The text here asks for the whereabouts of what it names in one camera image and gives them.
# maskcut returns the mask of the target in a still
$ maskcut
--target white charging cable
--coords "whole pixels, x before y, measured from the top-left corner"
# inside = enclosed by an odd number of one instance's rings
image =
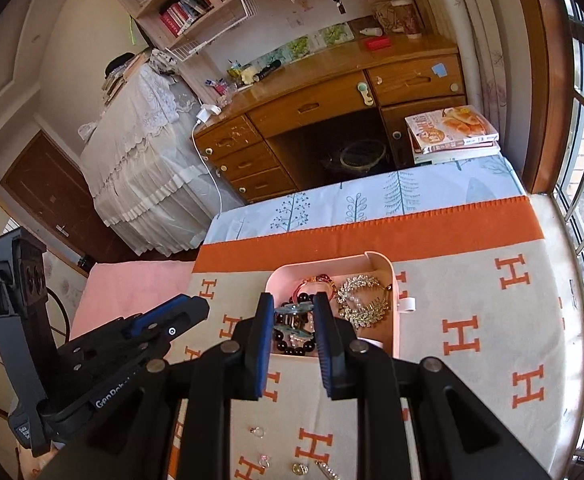
[[[219,189],[218,184],[216,184],[216,179],[214,178],[212,171],[210,170],[209,166],[207,165],[206,161],[204,160],[203,155],[201,155],[201,152],[198,151],[197,142],[194,140],[194,132],[196,131],[197,126],[199,124],[206,123],[208,121],[208,119],[212,116],[212,113],[218,115],[221,113],[221,109],[217,106],[214,106],[214,105],[202,105],[201,106],[201,110],[197,114],[197,123],[192,128],[192,144],[194,144],[194,149],[197,150],[198,158],[201,159],[201,162],[203,163],[205,169],[207,170],[207,173],[209,174],[210,178],[212,179],[212,182],[214,183],[214,187],[216,187],[216,192],[218,193],[218,201],[219,201],[218,214],[221,214],[223,212],[223,197],[221,196],[221,190]]]

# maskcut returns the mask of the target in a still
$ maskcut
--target white lace cover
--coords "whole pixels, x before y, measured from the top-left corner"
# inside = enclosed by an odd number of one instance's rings
[[[105,225],[137,253],[197,247],[219,198],[194,149],[195,100],[189,88],[144,65],[114,99],[80,156]],[[223,209],[243,204],[222,179]]]

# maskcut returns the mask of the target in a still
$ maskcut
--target desk drawer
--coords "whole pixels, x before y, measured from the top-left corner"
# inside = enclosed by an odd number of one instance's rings
[[[217,162],[224,156],[261,142],[263,139],[245,116],[240,116],[203,133],[196,140],[201,155]]]
[[[273,170],[266,170],[233,180],[232,186],[247,200],[254,200],[267,195],[283,194],[286,191],[293,192],[296,189],[296,186],[294,186],[283,168],[274,168]]]
[[[439,77],[432,70],[442,64],[448,75]],[[462,95],[463,76],[456,56],[428,57],[378,66],[367,71],[381,106]]]
[[[432,110],[440,110],[441,108],[462,106],[465,104],[467,104],[466,96],[459,95],[453,97],[425,99],[415,103],[405,103],[402,105],[381,108],[381,115],[383,116],[387,138],[390,141],[390,149],[392,150],[392,156],[396,167],[399,170],[402,170],[403,168],[411,168],[414,166],[408,125],[405,122],[406,117],[422,114],[423,112],[430,112]]]
[[[216,161],[216,167],[227,180],[236,180],[277,166],[278,160],[265,142],[253,144]]]
[[[265,138],[366,108],[357,90],[365,74],[356,72],[280,97],[248,113]]]

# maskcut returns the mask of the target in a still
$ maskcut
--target wooden desk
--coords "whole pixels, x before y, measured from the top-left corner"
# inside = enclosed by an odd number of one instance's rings
[[[462,70],[456,45],[441,36],[398,35],[392,43],[376,52],[345,43],[284,66],[238,92],[195,135],[198,148],[249,202],[258,202],[323,184],[320,170],[309,168],[298,128],[373,108],[395,166],[413,165],[405,117],[465,104]],[[437,64],[447,75],[432,70]],[[370,88],[372,104],[364,102],[359,82]]]

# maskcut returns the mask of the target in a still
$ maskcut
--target black cable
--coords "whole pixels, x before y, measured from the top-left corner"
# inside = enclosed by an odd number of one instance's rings
[[[56,300],[56,303],[58,303],[58,306],[60,307],[62,318],[65,320],[65,342],[67,343],[70,340],[70,318],[67,316],[67,311],[65,310],[60,298],[56,296],[56,293],[48,286],[45,288],[47,289],[47,293]]]

